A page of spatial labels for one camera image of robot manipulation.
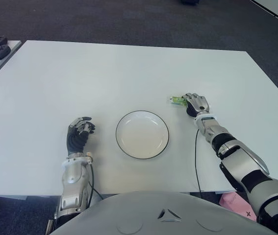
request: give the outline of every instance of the gray carpet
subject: gray carpet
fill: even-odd
[[[0,0],[2,34],[23,42],[242,50],[278,87],[278,19],[249,0],[201,0],[196,6],[179,0]],[[43,234],[56,202],[0,199],[0,235]]]

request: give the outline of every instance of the robotic arm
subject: robotic arm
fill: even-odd
[[[186,94],[187,114],[220,158],[220,169],[231,185],[246,192],[258,223],[278,233],[278,180],[269,176],[266,164],[242,142],[219,125],[204,96]]]
[[[86,210],[90,203],[87,165],[92,169],[92,157],[89,153],[83,155],[83,147],[95,127],[89,122],[91,118],[81,117],[68,128],[64,191],[56,225],[48,229],[64,225],[53,234],[278,234],[278,180],[269,176],[266,164],[255,153],[219,125],[204,96],[186,94],[183,98],[188,105],[187,114],[194,117],[195,125],[221,159],[222,172],[236,190],[247,193],[257,221],[263,226],[177,192],[121,193]]]
[[[83,154],[89,134],[95,130],[95,125],[88,122],[90,120],[90,117],[79,117],[68,127],[68,157],[62,164],[65,168],[62,176],[63,193],[57,208],[54,229],[77,216],[90,204],[87,191],[89,182],[87,165],[92,167],[93,159],[90,152],[86,156]]]

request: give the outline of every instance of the wire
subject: wire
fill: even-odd
[[[196,168],[196,175],[197,175],[197,181],[198,181],[198,186],[199,186],[199,193],[200,193],[200,198],[202,198],[202,193],[201,193],[201,188],[200,188],[200,183],[199,183],[199,178],[198,178],[198,171],[197,171],[197,139],[198,139],[198,133],[199,129],[196,134],[196,142],[195,142],[195,150],[194,150],[194,166]]]
[[[95,189],[93,188],[94,192],[96,192],[98,194],[98,196],[101,198],[101,200],[104,200],[103,196]]]
[[[92,185],[91,185],[91,194],[90,194],[90,200],[88,202],[88,205],[86,208],[89,208],[91,205],[91,200],[92,200],[92,196],[93,196],[93,191],[94,191],[94,170],[93,170],[93,166],[92,164],[90,164],[90,168],[91,168],[91,173],[92,173]]]

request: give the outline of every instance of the robot forearm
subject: robot forearm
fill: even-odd
[[[222,160],[220,168],[226,178],[236,190],[247,193],[258,222],[278,233],[278,180],[269,176],[261,158],[219,125],[209,113],[205,97],[183,97],[188,103],[187,113],[195,118],[195,125]]]

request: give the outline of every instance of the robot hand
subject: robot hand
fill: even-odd
[[[187,101],[188,108],[187,108],[187,114],[196,117],[199,114],[208,114],[209,113],[209,105],[205,99],[204,96],[200,96],[196,93],[187,93],[186,95],[183,95],[182,98],[184,98]]]
[[[67,134],[68,155],[83,153],[89,134],[94,133],[95,130],[95,125],[88,122],[91,119],[91,117],[78,117],[69,125]]]

